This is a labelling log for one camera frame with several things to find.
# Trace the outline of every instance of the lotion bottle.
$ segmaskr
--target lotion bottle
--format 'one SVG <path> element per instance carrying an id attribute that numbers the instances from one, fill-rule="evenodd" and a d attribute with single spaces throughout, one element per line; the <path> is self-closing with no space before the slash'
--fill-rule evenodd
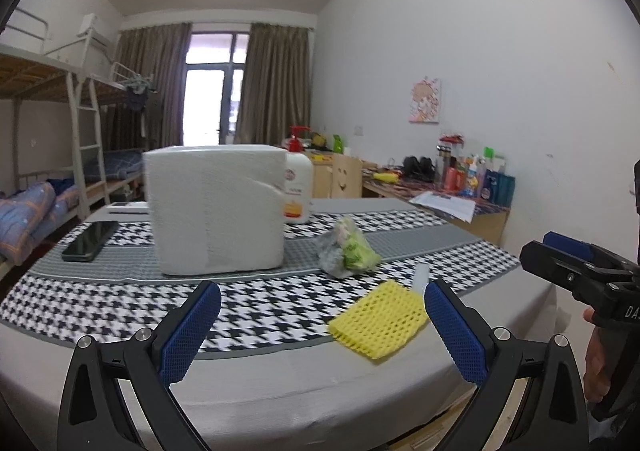
<path id="1" fill-rule="evenodd" d="M 309 130 L 309 128 L 291 127 L 287 167 L 284 174 L 284 218 L 287 224 L 304 224 L 311 216 L 314 165 L 304 154 L 304 147 L 298 138 L 300 130 Z"/>

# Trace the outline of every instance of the smiley face drawing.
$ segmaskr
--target smiley face drawing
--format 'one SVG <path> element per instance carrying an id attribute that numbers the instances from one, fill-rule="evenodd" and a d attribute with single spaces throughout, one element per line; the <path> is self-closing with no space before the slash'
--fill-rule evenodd
<path id="1" fill-rule="evenodd" d="M 347 189 L 347 170 L 338 168 L 337 183 L 340 191 L 344 193 L 344 190 Z"/>

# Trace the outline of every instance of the curtain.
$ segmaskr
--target curtain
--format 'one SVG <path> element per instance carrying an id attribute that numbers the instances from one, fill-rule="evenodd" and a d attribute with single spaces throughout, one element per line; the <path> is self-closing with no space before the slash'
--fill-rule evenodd
<path id="1" fill-rule="evenodd" d="M 107 150 L 164 148 L 182 144 L 182 111 L 186 84 L 185 60 L 191 24 L 160 25 L 121 34 L 116 61 L 145 77 L 154 76 L 157 94 L 145 108 L 147 142 L 141 135 L 141 114 L 118 105 L 106 112 L 103 131 Z"/>
<path id="2" fill-rule="evenodd" d="M 309 94 L 308 29 L 253 24 L 234 142 L 279 145 L 308 126 Z"/>

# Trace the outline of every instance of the blue gripper pad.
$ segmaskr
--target blue gripper pad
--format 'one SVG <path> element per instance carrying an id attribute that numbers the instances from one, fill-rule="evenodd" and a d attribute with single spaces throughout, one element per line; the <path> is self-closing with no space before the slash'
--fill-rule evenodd
<path id="1" fill-rule="evenodd" d="M 554 249 L 558 249 L 558 251 L 562 251 L 563 253 L 582 259 L 583 261 L 593 261 L 591 247 L 588 243 L 584 243 L 583 241 L 574 240 L 573 238 L 551 232 L 545 235 L 542 243 L 549 247 L 553 247 Z"/>
<path id="2" fill-rule="evenodd" d="M 158 373 L 165 387 L 183 380 L 220 313 L 221 301 L 220 288 L 215 283 L 210 283 L 162 347 Z"/>
<path id="3" fill-rule="evenodd" d="M 433 281 L 424 291 L 424 308 L 465 381 L 482 386 L 488 375 L 484 347 Z"/>

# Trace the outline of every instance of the black and white patterned cloth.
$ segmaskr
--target black and white patterned cloth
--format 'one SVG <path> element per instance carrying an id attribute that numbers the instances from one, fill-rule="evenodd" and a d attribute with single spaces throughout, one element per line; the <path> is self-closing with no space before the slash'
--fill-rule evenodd
<path id="1" fill-rule="evenodd" d="M 519 265 L 487 241 L 382 263 L 375 272 L 336 279 L 323 273 L 220 283 L 222 309 L 200 351 L 209 357 L 306 345 L 328 335 L 327 323 L 387 279 L 411 287 L 415 266 L 427 263 L 460 295 Z M 0 319 L 57 341 L 85 334 L 98 341 L 129 339 L 155 327 L 195 285 L 124 285 L 23 276 L 0 307 Z"/>
<path id="2" fill-rule="evenodd" d="M 82 234 L 91 224 L 84 223 L 75 227 L 60 240 L 60 244 L 68 245 Z M 153 245 L 154 234 L 149 222 L 121 222 L 116 232 L 107 240 L 105 245 L 112 247 L 127 247 Z"/>
<path id="3" fill-rule="evenodd" d="M 319 213 L 311 216 L 306 224 L 285 225 L 284 236 L 287 239 L 313 238 L 330 231 L 335 222 L 343 217 L 340 214 Z M 426 211 L 384 211 L 380 213 L 355 213 L 349 215 L 365 233 L 378 231 L 397 231 L 416 227 L 439 226 L 447 222 Z M 69 232 L 60 243 L 70 244 L 90 224 L 78 225 Z M 149 222 L 122 222 L 114 235 L 107 241 L 108 247 L 130 247 L 153 245 L 154 235 Z"/>

